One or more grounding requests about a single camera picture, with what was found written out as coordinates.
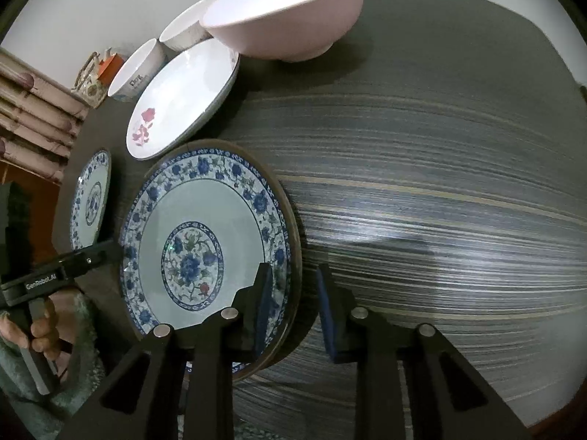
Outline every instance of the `floral rim pattern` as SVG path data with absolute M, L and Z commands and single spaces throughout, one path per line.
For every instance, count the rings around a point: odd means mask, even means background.
M 247 160 L 230 151 L 200 148 L 164 161 L 143 183 L 124 221 L 120 244 L 124 259 L 120 282 L 124 301 L 135 326 L 143 334 L 159 321 L 149 306 L 140 281 L 139 251 L 143 229 L 157 204 L 169 191 L 193 180 L 215 180 L 229 186 L 248 205 L 271 263 L 274 284 L 265 345 L 269 345 L 283 320 L 291 279 L 291 248 L 285 217 L 268 181 Z M 238 372 L 246 364 L 234 364 Z
M 72 249 L 74 250 L 83 248 L 79 237 L 80 221 L 83 219 L 83 224 L 87 225 L 85 220 L 86 207 L 81 207 L 81 199 L 83 198 L 84 192 L 87 189 L 91 189 L 87 187 L 87 183 L 92 176 L 92 172 L 101 166 L 106 167 L 107 169 L 110 167 L 110 154 L 108 151 L 101 150 L 92 155 L 92 158 L 84 166 L 80 176 L 77 179 L 75 194 L 73 195 L 72 215 L 69 222 L 69 241 L 71 242 Z M 104 192 L 104 196 L 102 197 L 102 203 L 98 205 L 98 208 L 104 205 L 106 201 L 106 189 L 104 191 L 101 190 L 101 192 Z M 98 223 L 96 224 L 96 233 L 98 232 L 100 221 L 100 217 L 97 216 L 98 211 L 99 210 L 96 209 L 96 213 L 93 217 L 93 221 L 96 221 L 96 219 L 98 220 Z

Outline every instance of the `white bowl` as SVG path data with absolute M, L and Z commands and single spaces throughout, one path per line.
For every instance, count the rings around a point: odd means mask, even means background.
M 201 24 L 241 54 L 303 61 L 350 30 L 362 7 L 363 0 L 216 0 Z
M 156 38 L 137 49 L 119 69 L 108 88 L 108 96 L 117 101 L 132 102 L 149 85 L 167 61 L 163 46 Z
M 200 25 L 200 19 L 216 0 L 200 0 L 177 16 L 163 30 L 159 41 L 174 51 L 184 51 L 209 37 Z
M 218 110 L 237 77 L 239 55 L 216 39 L 178 54 L 134 107 L 126 148 L 151 159 L 187 139 Z

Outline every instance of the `curtain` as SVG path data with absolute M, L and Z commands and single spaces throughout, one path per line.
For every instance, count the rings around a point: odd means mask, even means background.
M 0 49 L 0 158 L 57 184 L 89 107 Z

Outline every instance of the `dark wooden table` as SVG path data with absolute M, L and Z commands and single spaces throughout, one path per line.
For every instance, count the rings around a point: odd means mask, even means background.
M 118 235 L 153 164 L 126 151 L 132 110 L 108 100 L 84 123 L 58 251 L 76 177 L 100 147 L 113 158 L 102 238 Z M 244 58 L 197 137 L 236 142 L 278 175 L 302 233 L 305 296 L 284 354 L 301 343 L 236 386 L 236 412 L 291 438 L 351 438 L 354 366 L 328 362 L 315 322 L 321 261 L 394 322 L 435 323 L 527 424 L 564 406 L 587 366 L 586 129 L 549 41 L 483 0 L 365 0 L 315 60 Z M 134 340 L 116 270 L 80 284 Z

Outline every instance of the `small white bowl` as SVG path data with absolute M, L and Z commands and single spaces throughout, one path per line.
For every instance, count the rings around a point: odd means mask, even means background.
M 137 99 L 151 79 L 161 70 L 167 58 L 163 46 L 153 38 L 137 49 L 119 69 L 110 87 L 108 96 L 122 101 Z
M 159 41 L 174 51 L 185 51 L 193 45 L 209 37 L 202 28 L 200 20 L 204 13 L 216 0 L 200 0 L 177 16 L 163 30 Z

